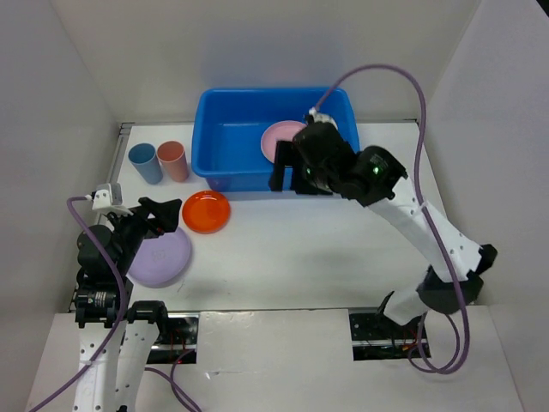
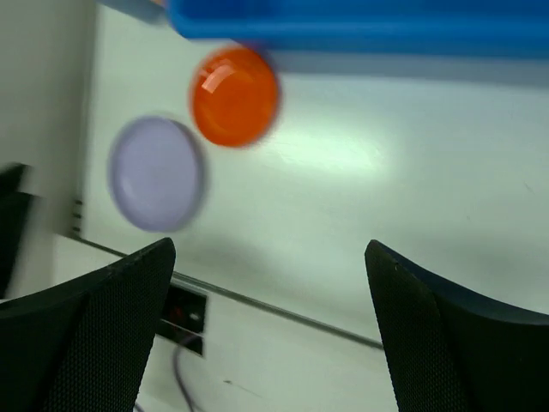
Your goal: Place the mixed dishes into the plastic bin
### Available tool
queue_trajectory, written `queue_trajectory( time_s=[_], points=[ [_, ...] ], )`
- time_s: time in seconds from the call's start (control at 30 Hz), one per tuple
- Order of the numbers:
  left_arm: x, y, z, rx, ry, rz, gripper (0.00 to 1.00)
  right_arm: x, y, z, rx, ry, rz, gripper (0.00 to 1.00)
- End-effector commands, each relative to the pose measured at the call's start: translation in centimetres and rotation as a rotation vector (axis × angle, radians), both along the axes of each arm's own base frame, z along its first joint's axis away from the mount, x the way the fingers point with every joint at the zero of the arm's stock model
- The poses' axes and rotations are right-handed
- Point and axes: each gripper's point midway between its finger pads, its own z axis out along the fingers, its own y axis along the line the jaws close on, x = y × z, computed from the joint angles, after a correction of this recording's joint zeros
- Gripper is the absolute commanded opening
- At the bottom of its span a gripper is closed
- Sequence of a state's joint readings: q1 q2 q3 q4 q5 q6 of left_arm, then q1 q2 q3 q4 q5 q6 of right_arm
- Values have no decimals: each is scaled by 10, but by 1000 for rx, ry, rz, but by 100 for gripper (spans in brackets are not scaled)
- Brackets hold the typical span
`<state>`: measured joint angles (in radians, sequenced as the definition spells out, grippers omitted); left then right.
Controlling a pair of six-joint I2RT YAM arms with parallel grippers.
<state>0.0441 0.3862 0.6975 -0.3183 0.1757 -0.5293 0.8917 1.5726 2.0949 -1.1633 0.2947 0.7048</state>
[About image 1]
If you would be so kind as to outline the pink plastic plate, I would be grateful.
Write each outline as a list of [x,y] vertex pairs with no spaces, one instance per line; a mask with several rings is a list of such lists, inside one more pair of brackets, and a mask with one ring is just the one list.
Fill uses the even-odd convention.
[[277,142],[292,141],[294,136],[304,127],[304,123],[295,120],[285,120],[270,125],[263,132],[261,138],[263,156],[271,163],[274,163]]

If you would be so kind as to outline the orange plastic plate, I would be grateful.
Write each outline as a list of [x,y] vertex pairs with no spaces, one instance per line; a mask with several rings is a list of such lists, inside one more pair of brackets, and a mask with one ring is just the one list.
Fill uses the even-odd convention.
[[192,231],[210,234],[218,232],[228,223],[231,206],[218,191],[198,191],[184,202],[181,215]]

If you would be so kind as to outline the lilac plastic plate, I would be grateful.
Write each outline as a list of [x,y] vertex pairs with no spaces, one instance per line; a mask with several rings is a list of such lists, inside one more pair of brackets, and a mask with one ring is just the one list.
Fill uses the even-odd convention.
[[147,288],[173,284],[186,270],[192,254],[187,233],[178,227],[172,233],[145,239],[128,271],[128,277]]

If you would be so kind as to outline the salmon pink plastic cup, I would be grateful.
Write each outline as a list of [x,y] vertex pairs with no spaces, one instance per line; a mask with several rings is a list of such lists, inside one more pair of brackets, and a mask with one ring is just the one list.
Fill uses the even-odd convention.
[[157,148],[157,157],[172,180],[184,182],[189,177],[186,152],[181,142],[162,143]]

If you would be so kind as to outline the blue plastic cup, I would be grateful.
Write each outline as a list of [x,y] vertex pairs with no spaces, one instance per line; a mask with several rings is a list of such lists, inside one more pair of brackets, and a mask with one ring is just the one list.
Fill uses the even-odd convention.
[[156,149],[152,144],[138,143],[130,149],[128,157],[130,163],[148,184],[157,185],[163,179]]

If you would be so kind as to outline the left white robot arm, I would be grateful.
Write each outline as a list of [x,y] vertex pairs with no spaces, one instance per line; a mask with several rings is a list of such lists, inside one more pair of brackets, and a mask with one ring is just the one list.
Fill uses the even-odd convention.
[[109,211],[109,226],[81,226],[76,241],[80,270],[74,299],[79,328],[79,371],[75,411],[133,411],[153,343],[171,332],[164,302],[131,301],[127,273],[146,239],[178,228],[181,201],[157,203],[142,197],[138,206]]

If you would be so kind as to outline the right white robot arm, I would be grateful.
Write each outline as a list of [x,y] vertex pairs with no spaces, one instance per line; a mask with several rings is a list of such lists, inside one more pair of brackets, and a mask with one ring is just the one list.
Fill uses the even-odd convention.
[[356,151],[328,122],[302,127],[274,143],[271,191],[282,191],[285,172],[300,195],[338,194],[384,218],[427,260],[423,281],[390,293],[380,305],[376,327],[397,336],[406,324],[433,310],[450,315],[476,300],[497,250],[468,239],[436,208],[417,197],[406,168],[385,148]]

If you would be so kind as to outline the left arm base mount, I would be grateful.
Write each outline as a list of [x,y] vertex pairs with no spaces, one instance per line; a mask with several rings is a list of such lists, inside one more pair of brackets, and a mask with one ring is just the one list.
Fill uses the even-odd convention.
[[169,312],[166,328],[152,345],[147,364],[195,364],[199,318],[198,312]]

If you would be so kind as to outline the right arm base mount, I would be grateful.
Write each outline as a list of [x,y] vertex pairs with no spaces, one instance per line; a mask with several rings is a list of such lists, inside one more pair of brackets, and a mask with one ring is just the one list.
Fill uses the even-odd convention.
[[348,313],[353,359],[383,361],[419,358],[418,330],[420,317],[398,325],[376,310]]

